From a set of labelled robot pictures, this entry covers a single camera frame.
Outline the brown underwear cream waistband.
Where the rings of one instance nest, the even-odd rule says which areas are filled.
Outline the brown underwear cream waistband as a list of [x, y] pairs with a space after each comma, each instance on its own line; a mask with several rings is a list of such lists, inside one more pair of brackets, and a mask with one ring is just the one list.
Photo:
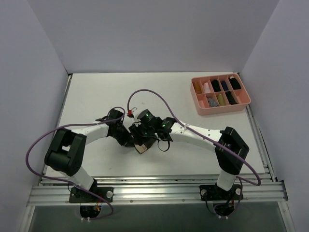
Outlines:
[[156, 140], [154, 138], [135, 139], [134, 146], [137, 152], [139, 154], [142, 154], [146, 152], [147, 150], [149, 150], [152, 147], [152, 145], [155, 143], [155, 141]]

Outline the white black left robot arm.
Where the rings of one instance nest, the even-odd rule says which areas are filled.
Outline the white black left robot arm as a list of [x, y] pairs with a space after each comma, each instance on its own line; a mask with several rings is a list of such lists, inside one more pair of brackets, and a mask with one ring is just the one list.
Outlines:
[[134, 139], [121, 120], [107, 123], [97, 121], [76, 130], [59, 129], [44, 158], [45, 165], [82, 188], [80, 197], [87, 203], [97, 198], [98, 188], [96, 180], [82, 167], [85, 147], [106, 137], [114, 138], [121, 146], [134, 147]]

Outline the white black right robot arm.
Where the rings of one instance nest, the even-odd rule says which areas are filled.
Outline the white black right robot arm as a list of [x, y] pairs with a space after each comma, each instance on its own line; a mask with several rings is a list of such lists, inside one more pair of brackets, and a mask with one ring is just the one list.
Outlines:
[[226, 199], [232, 193], [237, 175], [249, 153], [249, 147], [232, 127], [211, 130], [185, 124], [172, 117], [161, 119], [137, 119], [129, 127], [135, 144], [139, 146], [151, 140], [158, 142], [183, 142], [205, 148], [215, 153], [221, 168], [214, 193]]

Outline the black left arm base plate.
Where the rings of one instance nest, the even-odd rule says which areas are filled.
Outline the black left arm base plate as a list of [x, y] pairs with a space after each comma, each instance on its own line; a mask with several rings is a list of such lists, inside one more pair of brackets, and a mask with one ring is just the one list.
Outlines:
[[[95, 194], [103, 198], [107, 202], [113, 201], [113, 187], [97, 187]], [[102, 202], [101, 199], [93, 194], [87, 193], [79, 188], [73, 187], [70, 190], [69, 203], [97, 203]]]

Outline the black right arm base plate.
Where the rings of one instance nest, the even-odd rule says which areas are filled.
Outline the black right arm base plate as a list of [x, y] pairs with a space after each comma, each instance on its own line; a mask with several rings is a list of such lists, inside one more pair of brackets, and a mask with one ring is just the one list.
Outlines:
[[225, 191], [216, 184], [200, 185], [200, 198], [202, 201], [231, 201], [243, 200], [243, 195], [240, 193], [241, 185], [234, 184], [232, 188]]

